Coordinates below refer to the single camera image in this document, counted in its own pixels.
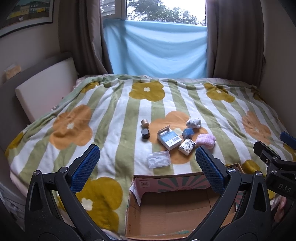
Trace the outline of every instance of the white pillow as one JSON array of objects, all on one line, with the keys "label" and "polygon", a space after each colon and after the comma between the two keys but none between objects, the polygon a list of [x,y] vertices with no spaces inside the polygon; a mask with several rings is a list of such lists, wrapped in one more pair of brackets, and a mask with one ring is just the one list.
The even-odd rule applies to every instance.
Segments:
[{"label": "white pillow", "polygon": [[77,72],[72,58],[59,62],[34,75],[15,89],[15,94],[30,122],[49,112],[69,94]]}]

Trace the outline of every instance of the blanket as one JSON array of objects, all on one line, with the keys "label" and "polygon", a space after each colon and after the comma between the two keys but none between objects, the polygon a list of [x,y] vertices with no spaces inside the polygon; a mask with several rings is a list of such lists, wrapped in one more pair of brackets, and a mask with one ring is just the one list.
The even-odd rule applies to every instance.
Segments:
[{"label": "blanket", "polygon": [[[5,154],[11,171],[28,187],[32,173],[56,172],[80,157],[90,144],[100,160],[77,198],[98,226],[124,234],[133,175],[170,175],[201,171],[194,151],[170,151],[170,166],[150,169],[147,155],[165,150],[157,131],[170,125],[182,138],[186,121],[202,120],[193,140],[213,134],[213,156],[225,165],[239,162],[245,173],[266,165],[254,154],[260,140],[292,161],[294,151],[279,139],[286,129],[256,87],[223,79],[174,80],[148,76],[103,75],[85,79],[55,110],[24,129]],[[141,137],[141,120],[151,137]],[[56,201],[62,208],[57,193]]]}]

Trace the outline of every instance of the painting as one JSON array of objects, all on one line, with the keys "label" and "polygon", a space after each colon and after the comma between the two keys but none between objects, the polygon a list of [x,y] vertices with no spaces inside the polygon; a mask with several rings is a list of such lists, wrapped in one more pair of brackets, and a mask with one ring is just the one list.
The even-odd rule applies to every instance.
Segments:
[{"label": "painting", "polygon": [[0,38],[14,31],[53,22],[54,0],[19,0],[0,29]]}]

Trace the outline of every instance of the window pane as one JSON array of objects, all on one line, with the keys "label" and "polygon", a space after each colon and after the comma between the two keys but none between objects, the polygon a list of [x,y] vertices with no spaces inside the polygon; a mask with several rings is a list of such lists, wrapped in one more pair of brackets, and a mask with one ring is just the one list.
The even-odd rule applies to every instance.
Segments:
[{"label": "window pane", "polygon": [[115,14],[115,0],[100,0],[102,16]]},{"label": "window pane", "polygon": [[205,0],[127,0],[128,20],[205,25]]}]

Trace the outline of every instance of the brown curtain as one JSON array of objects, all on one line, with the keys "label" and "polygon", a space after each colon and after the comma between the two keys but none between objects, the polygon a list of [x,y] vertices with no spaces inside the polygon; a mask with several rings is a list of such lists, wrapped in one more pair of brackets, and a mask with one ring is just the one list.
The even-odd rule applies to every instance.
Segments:
[{"label": "brown curtain", "polygon": [[103,36],[100,0],[61,0],[59,45],[71,52],[79,76],[111,74],[107,45]]},{"label": "brown curtain", "polygon": [[259,86],[264,65],[260,0],[206,0],[207,77]]}]

